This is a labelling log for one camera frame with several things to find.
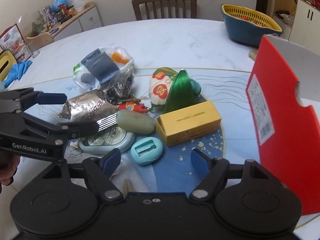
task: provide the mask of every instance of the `chair backrest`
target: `chair backrest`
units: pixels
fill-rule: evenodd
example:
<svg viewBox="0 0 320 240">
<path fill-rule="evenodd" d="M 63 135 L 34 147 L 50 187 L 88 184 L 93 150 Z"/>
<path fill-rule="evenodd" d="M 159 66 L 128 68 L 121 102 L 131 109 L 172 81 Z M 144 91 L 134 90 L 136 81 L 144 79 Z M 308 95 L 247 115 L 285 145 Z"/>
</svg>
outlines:
<svg viewBox="0 0 320 240">
<path fill-rule="evenodd" d="M 54 40 L 50 33 L 41 33 L 36 37 L 26 37 L 24 38 L 25 43 L 29 46 L 32 43 L 33 49 L 40 49 L 50 43 L 53 43 Z"/>
<path fill-rule="evenodd" d="M 182 0 L 182 17 L 186 18 L 186 3 L 185 1 L 190 1 L 190 11 L 191 11 L 191 18 L 197 18 L 197 0 Z M 157 10 L 156 10 L 156 3 L 160 2 L 160 12 L 161 12 L 161 18 L 164 17 L 164 5 L 167 5 L 168 7 L 168 16 L 169 18 L 172 18 L 172 3 L 174 2 L 175 7 L 175 17 L 179 18 L 179 7 L 178 7 L 178 0 L 132 0 L 132 6 L 134 10 L 134 14 L 136 16 L 137 21 L 142 20 L 141 11 L 140 11 L 140 4 L 145 4 L 147 19 L 150 19 L 150 12 L 148 3 L 152 3 L 153 8 L 153 16 L 155 19 L 158 18 Z"/>
<path fill-rule="evenodd" d="M 0 80 L 3 81 L 10 69 L 17 61 L 10 50 L 4 50 L 0 53 Z"/>
</svg>

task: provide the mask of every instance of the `foil package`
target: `foil package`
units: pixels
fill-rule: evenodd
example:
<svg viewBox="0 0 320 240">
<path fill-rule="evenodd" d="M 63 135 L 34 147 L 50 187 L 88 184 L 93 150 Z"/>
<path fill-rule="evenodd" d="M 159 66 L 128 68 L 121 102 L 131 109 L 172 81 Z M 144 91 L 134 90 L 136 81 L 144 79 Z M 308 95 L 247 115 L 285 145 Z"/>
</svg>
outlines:
<svg viewBox="0 0 320 240">
<path fill-rule="evenodd" d="M 92 90 L 69 99 L 63 106 L 58 117 L 71 122 L 99 120 L 118 112 L 118 108 L 104 100 L 101 90 Z"/>
</svg>

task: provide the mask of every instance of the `red box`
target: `red box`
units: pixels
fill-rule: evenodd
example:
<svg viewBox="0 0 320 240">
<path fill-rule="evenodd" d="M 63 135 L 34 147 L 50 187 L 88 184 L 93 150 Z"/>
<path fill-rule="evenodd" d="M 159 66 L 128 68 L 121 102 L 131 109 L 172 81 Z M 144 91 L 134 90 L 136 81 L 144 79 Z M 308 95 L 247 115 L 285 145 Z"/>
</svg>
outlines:
<svg viewBox="0 0 320 240">
<path fill-rule="evenodd" d="M 320 56 L 263 36 L 247 85 L 260 163 L 300 198 L 303 215 L 320 212 Z"/>
</svg>

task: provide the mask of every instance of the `yellow box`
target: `yellow box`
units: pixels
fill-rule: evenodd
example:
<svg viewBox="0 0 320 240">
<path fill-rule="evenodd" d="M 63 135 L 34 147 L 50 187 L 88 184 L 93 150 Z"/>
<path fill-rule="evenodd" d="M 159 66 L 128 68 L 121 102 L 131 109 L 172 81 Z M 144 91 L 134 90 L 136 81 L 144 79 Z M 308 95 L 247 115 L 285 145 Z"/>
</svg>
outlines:
<svg viewBox="0 0 320 240">
<path fill-rule="evenodd" d="M 211 101 L 182 108 L 156 118 L 156 132 L 167 146 L 215 132 L 221 116 Z"/>
</svg>

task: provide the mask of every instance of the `blue glove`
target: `blue glove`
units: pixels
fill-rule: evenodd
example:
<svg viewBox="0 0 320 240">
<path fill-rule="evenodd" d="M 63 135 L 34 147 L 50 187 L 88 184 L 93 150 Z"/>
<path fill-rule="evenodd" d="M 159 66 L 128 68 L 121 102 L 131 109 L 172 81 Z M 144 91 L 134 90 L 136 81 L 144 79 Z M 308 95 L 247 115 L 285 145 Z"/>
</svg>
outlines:
<svg viewBox="0 0 320 240">
<path fill-rule="evenodd" d="M 13 81 L 17 79 L 20 80 L 22 75 L 26 73 L 31 63 L 32 61 L 28 60 L 26 62 L 14 64 L 7 75 L 7 79 L 3 81 L 4 87 L 7 88 Z"/>
</svg>

